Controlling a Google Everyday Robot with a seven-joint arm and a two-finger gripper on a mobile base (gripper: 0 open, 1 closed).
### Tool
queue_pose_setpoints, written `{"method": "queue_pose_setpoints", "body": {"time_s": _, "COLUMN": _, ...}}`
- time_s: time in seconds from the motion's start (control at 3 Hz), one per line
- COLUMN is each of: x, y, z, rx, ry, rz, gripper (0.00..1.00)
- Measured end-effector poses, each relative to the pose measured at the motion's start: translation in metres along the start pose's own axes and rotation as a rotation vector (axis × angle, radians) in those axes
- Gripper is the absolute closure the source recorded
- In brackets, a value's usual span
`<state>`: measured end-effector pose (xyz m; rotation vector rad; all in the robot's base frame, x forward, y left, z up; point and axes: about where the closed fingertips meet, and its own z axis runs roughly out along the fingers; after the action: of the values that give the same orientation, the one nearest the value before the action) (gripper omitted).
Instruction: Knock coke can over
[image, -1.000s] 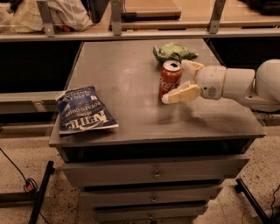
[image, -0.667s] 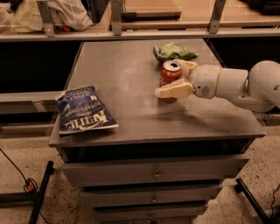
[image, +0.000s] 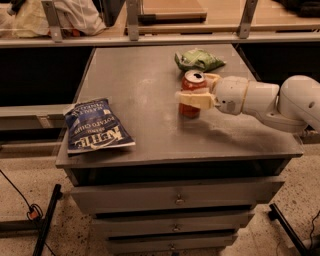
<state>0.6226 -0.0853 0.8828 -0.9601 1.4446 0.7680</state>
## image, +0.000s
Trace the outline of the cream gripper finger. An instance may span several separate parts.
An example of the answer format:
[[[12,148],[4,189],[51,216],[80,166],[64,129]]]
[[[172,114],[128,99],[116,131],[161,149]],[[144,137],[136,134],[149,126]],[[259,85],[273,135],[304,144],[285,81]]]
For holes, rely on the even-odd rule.
[[[175,94],[176,100],[184,105],[208,110],[215,106],[215,97],[209,92],[206,93],[190,93],[178,91]]]
[[[207,87],[209,88],[209,91],[212,92],[221,76],[213,73],[205,73],[204,76],[207,81]]]

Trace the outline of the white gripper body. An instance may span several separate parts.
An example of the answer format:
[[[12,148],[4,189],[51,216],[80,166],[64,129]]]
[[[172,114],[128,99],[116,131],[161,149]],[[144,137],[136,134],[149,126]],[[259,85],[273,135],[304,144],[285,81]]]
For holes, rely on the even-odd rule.
[[[228,76],[216,83],[213,94],[216,98],[215,107],[222,113],[239,115],[248,89],[246,78]]]

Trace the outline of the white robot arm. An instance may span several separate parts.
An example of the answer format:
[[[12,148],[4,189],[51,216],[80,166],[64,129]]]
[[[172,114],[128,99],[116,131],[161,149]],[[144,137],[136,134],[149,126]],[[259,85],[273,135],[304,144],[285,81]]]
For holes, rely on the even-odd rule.
[[[238,76],[197,74],[208,85],[177,91],[179,103],[202,110],[215,107],[225,114],[250,115],[284,132],[299,133],[307,126],[320,132],[320,84],[310,77],[295,75],[279,86]]]

